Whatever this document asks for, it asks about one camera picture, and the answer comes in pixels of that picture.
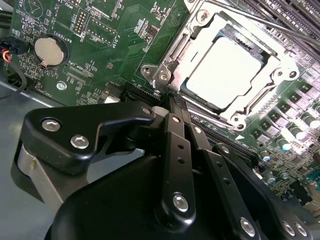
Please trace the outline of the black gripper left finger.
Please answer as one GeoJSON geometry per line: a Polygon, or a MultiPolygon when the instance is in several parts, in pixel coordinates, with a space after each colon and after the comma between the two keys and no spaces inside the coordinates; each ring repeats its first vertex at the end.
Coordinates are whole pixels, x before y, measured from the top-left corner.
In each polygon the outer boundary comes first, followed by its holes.
{"type": "Polygon", "coordinates": [[[141,101],[41,108],[24,118],[22,149],[56,171],[77,176],[113,155],[136,149],[160,159],[162,183],[156,215],[187,227],[196,217],[192,154],[185,138],[185,103],[168,95],[156,110],[141,101]]]}

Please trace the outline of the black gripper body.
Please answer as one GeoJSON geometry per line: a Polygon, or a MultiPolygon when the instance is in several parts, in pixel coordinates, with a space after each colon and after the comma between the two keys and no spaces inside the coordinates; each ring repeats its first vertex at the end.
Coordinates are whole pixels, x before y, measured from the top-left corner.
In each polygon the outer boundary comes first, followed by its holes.
{"type": "Polygon", "coordinates": [[[49,240],[232,240],[211,179],[194,172],[196,218],[183,232],[170,232],[156,220],[163,164],[140,157],[76,191],[59,208],[49,240]]]}

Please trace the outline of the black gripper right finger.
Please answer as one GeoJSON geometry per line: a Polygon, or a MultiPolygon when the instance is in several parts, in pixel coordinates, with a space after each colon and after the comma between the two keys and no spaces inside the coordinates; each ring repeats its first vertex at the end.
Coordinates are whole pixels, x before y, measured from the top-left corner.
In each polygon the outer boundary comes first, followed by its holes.
{"type": "Polygon", "coordinates": [[[227,240],[312,240],[313,233],[263,183],[228,145],[208,142],[205,131],[192,123],[186,101],[179,112],[204,173],[212,179],[222,219],[218,229],[227,240]]]}

